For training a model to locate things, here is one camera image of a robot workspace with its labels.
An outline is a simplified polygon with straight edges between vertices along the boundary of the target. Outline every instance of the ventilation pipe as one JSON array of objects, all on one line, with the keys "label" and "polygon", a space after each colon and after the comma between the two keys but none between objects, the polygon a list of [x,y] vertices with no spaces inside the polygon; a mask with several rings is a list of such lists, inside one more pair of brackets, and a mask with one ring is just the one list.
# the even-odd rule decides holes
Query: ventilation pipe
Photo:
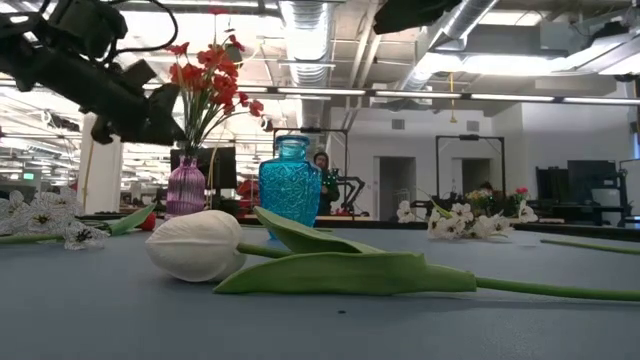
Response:
[{"label": "ventilation pipe", "polygon": [[[309,64],[291,64],[289,69],[296,86],[326,87],[329,82],[329,38],[333,5],[318,1],[281,1],[286,23],[287,53],[291,60]],[[320,127],[324,101],[300,100],[298,126]]]},{"label": "ventilation pipe", "polygon": [[442,55],[429,52],[453,40],[469,35],[480,20],[498,3],[499,0],[463,0],[438,24],[429,29],[427,51],[398,86],[398,90],[420,91],[431,76],[438,71],[434,64],[441,62]]}]

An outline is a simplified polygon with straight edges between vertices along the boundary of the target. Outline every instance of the tulip stem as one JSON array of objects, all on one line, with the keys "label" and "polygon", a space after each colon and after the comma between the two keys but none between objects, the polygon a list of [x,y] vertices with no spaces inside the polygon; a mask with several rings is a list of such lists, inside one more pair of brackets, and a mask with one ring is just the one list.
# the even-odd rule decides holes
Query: tulip stem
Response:
[{"label": "tulip stem", "polygon": [[595,290],[476,277],[479,288],[576,299],[640,301],[640,291]]},{"label": "tulip stem", "polygon": [[283,258],[283,257],[294,254],[288,250],[281,250],[281,249],[252,245],[247,243],[238,244],[237,249],[239,252],[243,254],[263,256],[263,257],[268,257],[272,259],[279,259],[279,258]]},{"label": "tulip stem", "polygon": [[562,246],[572,246],[579,247],[583,249],[592,249],[592,250],[600,250],[600,251],[609,251],[609,252],[617,252],[621,254],[630,254],[630,255],[640,255],[640,250],[638,249],[628,249],[617,246],[604,246],[604,245],[592,245],[592,244],[582,244],[571,241],[558,241],[558,240],[540,240],[543,244],[554,244],[554,245],[562,245]]}]

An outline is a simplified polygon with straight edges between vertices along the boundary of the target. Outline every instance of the purple glass vase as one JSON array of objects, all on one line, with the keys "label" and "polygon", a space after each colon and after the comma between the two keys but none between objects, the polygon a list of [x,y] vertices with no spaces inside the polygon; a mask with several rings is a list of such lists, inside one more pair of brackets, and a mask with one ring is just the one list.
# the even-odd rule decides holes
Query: purple glass vase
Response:
[{"label": "purple glass vase", "polygon": [[165,219],[204,210],[205,178],[197,167],[197,159],[180,156],[180,166],[169,176]]}]

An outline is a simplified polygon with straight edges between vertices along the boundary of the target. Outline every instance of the doorway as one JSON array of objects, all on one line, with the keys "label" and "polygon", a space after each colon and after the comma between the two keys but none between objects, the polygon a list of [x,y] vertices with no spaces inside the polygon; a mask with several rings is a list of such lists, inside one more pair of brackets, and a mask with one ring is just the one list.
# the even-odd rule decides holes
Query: doorway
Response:
[{"label": "doorway", "polygon": [[389,221],[402,200],[416,197],[416,158],[379,157],[378,219]]},{"label": "doorway", "polygon": [[491,159],[462,160],[462,191],[468,194],[491,179]]}]

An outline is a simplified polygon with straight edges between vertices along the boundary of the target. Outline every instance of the pot plant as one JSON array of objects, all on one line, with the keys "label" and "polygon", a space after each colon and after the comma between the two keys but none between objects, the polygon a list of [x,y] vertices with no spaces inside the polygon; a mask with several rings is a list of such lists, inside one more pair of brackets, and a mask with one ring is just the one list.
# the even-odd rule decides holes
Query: pot plant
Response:
[{"label": "pot plant", "polygon": [[[214,9],[211,13],[215,29],[215,18],[224,12]],[[187,139],[178,144],[182,150],[180,166],[169,177],[167,219],[204,209],[205,177],[197,167],[197,152],[211,131],[236,115],[259,117],[264,109],[258,100],[250,101],[247,94],[238,91],[240,62],[233,58],[244,51],[244,46],[233,30],[225,32],[222,42],[214,34],[208,48],[197,53],[196,62],[189,58],[188,48],[188,42],[167,48],[176,57],[169,73],[171,82],[180,86]]]}]

